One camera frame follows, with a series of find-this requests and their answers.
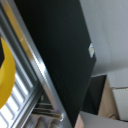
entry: reflective metal surface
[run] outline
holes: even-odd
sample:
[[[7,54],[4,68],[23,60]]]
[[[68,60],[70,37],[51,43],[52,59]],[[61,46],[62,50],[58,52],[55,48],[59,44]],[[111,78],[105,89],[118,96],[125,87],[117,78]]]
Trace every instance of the reflective metal surface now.
[[[0,110],[0,127],[23,127],[43,89],[0,4],[0,33],[9,45],[16,63],[15,85]]]
[[[69,121],[67,114],[64,110],[64,107],[59,99],[59,96],[55,90],[55,87],[51,81],[51,78],[46,69],[46,66],[44,65],[43,59],[41,58],[32,38],[31,38],[31,36],[30,36],[30,34],[20,16],[20,13],[19,13],[14,1],[8,0],[6,2],[13,13],[15,20],[18,23],[20,31],[22,32],[22,34],[24,36],[23,40],[25,39],[25,42],[24,43],[20,42],[20,44],[24,48],[24,51],[25,51],[24,45],[28,46],[29,52],[25,51],[25,53],[29,59],[29,62],[31,63],[41,85],[43,86],[43,89],[45,90],[54,110],[56,112],[58,112],[59,114],[61,114],[61,117],[62,117],[62,120],[60,121],[61,127],[62,128],[71,128],[72,126],[70,124],[70,121]]]
[[[52,122],[50,128],[60,128],[56,123]]]
[[[44,92],[38,101],[37,105],[34,108],[35,110],[46,110],[46,111],[54,111],[52,104],[50,103],[46,93]]]
[[[46,128],[50,127],[50,123],[53,121],[52,118],[47,118],[45,116],[40,115],[31,115],[29,119],[27,120],[24,128],[37,128],[38,122],[42,121],[42,127],[45,126]]]

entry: white wall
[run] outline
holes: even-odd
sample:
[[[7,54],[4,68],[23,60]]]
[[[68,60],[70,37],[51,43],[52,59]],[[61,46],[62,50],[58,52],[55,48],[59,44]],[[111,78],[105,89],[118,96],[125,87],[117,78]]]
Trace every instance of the white wall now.
[[[80,112],[85,128],[128,128],[128,123]]]
[[[128,0],[80,2],[97,57],[93,75],[127,68]]]

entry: metal frame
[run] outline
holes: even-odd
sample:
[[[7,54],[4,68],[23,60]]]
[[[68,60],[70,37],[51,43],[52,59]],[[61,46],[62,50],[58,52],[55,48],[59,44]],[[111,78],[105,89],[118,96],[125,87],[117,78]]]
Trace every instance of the metal frame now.
[[[19,67],[21,68],[22,64],[27,65],[27,67],[29,67],[29,69],[30,69],[29,70],[30,72],[28,74],[32,73],[30,76],[34,76],[34,71],[32,70],[32,68],[30,68],[29,61],[27,60],[27,57],[26,57],[22,47],[20,47],[19,40],[17,39],[17,36],[15,35],[7,17],[5,16],[5,13],[1,7],[1,4],[0,4],[0,33],[1,33],[2,37],[8,43],[9,47],[11,48],[11,51],[12,51],[15,61],[16,61],[16,65],[17,65],[17,63],[19,63],[17,68],[18,69],[19,69]],[[40,96],[43,92],[43,89],[41,88],[41,86],[39,86],[40,83],[39,83],[37,77],[33,77],[33,78],[36,81],[35,86],[33,86],[33,88],[31,89],[30,95],[25,97],[25,102],[24,102],[24,105],[22,104],[22,106],[21,106],[22,109],[20,110],[20,114],[19,113],[15,114],[15,120],[12,120],[10,122],[11,126],[9,126],[9,127],[14,127],[14,128],[15,127],[20,127],[20,128],[23,127],[24,122],[27,120],[27,118],[31,114],[31,111],[33,110],[34,106],[37,103],[37,100],[40,98]]]
[[[1,2],[4,7],[5,0],[1,0]],[[28,59],[32,65],[41,85],[43,86],[43,89],[45,90],[51,104],[53,105],[54,110],[56,112],[58,112],[59,114],[61,114],[61,116],[62,116],[62,120],[61,120],[62,128],[72,128],[69,118],[66,114],[66,111],[59,99],[59,96],[55,90],[53,82],[52,82],[52,80],[49,76],[49,73],[46,69],[46,66],[43,62],[43,59],[41,58],[41,55],[39,54],[32,38],[31,38],[31,36],[30,36],[30,34],[20,16],[20,13],[15,5],[15,2],[13,0],[7,0],[6,2],[9,5],[9,7],[19,25],[19,28],[22,31],[22,34],[26,40],[27,46],[29,47],[29,49],[31,51],[33,58],[29,58],[29,56],[27,55]]]

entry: yellow object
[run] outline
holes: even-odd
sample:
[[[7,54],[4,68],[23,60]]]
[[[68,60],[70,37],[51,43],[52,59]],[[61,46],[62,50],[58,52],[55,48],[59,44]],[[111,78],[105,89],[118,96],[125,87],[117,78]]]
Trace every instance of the yellow object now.
[[[91,53],[93,53],[93,48],[90,48]]]
[[[15,61],[7,43],[1,38],[4,62],[0,68],[0,108],[7,102],[15,82]]]

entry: black panel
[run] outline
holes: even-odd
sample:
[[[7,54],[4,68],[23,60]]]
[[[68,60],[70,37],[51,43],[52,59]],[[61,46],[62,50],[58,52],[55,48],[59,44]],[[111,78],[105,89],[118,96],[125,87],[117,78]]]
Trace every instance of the black panel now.
[[[3,61],[4,61],[4,53],[3,53],[3,48],[2,48],[1,39],[0,39],[0,67],[1,67]]]
[[[95,57],[78,0],[15,0],[72,125],[83,103]]]
[[[97,115],[101,103],[102,93],[105,85],[106,76],[93,77],[90,80],[82,111]]]

